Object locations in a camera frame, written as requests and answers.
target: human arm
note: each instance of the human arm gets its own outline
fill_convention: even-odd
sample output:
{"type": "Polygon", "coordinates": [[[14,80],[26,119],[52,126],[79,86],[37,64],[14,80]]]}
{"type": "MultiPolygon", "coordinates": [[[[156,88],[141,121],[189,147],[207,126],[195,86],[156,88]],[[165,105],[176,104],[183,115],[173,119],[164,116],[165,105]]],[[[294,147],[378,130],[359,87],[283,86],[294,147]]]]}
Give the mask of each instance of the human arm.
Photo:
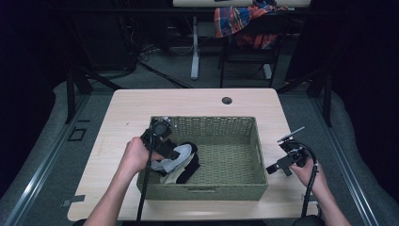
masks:
{"type": "MultiPolygon", "coordinates": [[[[290,167],[290,169],[296,173],[299,181],[304,186],[308,185],[308,182],[311,178],[312,168],[312,159],[308,159],[306,165],[303,168],[298,167],[297,165],[292,165],[290,167]]],[[[320,163],[318,164],[318,172],[316,173],[311,192],[317,198],[327,226],[350,225],[349,221],[346,219],[340,207],[335,202],[335,198],[328,188],[326,175],[324,174],[323,168],[320,163]]]]}
{"type": "MultiPolygon", "coordinates": [[[[84,225],[116,225],[120,208],[133,177],[145,169],[149,151],[139,137],[132,138],[126,145],[125,152],[112,181],[103,197],[97,203],[84,225]]],[[[163,156],[152,154],[152,160],[161,160],[163,156]]]]}

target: basket handle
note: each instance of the basket handle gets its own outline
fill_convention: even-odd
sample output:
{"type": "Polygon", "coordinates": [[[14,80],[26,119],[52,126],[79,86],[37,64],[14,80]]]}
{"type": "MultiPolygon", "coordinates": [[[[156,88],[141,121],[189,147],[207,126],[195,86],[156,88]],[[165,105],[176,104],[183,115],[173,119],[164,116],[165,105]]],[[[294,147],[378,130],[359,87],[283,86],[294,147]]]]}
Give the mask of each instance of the basket handle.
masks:
{"type": "Polygon", "coordinates": [[[215,193],[216,187],[215,186],[197,186],[197,187],[184,187],[189,192],[192,193],[215,193]]]}

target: white cloth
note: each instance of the white cloth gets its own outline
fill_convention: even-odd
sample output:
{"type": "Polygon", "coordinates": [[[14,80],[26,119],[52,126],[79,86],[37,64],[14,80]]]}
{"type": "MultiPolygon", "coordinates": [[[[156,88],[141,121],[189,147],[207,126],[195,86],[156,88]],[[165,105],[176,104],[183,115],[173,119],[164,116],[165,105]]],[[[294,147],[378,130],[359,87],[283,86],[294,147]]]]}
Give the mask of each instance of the white cloth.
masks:
{"type": "Polygon", "coordinates": [[[151,168],[157,171],[165,171],[166,173],[171,173],[176,168],[178,168],[191,154],[191,145],[184,144],[174,148],[174,151],[180,153],[179,157],[175,160],[170,158],[163,159],[162,161],[152,161],[151,168]]]}
{"type": "Polygon", "coordinates": [[[179,176],[185,171],[185,167],[190,164],[191,160],[193,159],[195,153],[190,154],[190,156],[183,161],[183,163],[172,173],[167,174],[164,177],[160,178],[160,183],[161,184],[176,184],[176,180],[179,178],[179,176]]]}

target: green basket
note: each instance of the green basket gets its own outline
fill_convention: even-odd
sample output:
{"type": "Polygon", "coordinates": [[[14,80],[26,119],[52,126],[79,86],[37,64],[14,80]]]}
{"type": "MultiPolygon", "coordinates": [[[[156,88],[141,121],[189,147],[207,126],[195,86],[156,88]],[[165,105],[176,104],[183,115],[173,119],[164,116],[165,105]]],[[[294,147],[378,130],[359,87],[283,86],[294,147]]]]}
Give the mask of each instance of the green basket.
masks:
{"type": "MultiPolygon", "coordinates": [[[[160,184],[150,172],[146,199],[174,201],[258,201],[267,189],[263,155],[253,117],[168,117],[168,137],[190,141],[199,150],[200,167],[183,185],[160,184]]],[[[144,170],[138,174],[142,191],[144,170]]]]}

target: plaid shirt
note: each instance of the plaid shirt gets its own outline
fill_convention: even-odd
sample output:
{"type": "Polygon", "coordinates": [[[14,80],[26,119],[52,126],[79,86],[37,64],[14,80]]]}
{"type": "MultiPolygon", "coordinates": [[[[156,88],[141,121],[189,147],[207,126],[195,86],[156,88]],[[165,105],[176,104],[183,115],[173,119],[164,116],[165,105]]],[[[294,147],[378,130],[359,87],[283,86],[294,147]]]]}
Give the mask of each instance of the plaid shirt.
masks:
{"type": "MultiPolygon", "coordinates": [[[[215,10],[215,35],[217,38],[230,36],[243,29],[250,20],[275,10],[276,2],[274,0],[259,2],[253,0],[252,6],[247,8],[217,8],[215,10]]],[[[253,48],[267,49],[277,36],[276,34],[236,36],[234,40],[231,39],[231,43],[238,46],[252,45],[253,48]]]]}

